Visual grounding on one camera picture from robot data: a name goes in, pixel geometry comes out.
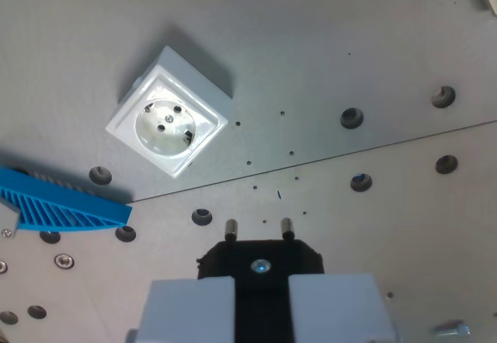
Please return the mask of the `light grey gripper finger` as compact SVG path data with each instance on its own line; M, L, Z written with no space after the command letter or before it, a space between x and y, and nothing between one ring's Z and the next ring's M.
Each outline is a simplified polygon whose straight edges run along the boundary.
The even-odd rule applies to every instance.
M158 280L151 283L132 342L233 342L235 280Z
M292 275L296 342L398 342L399 334L371 274Z

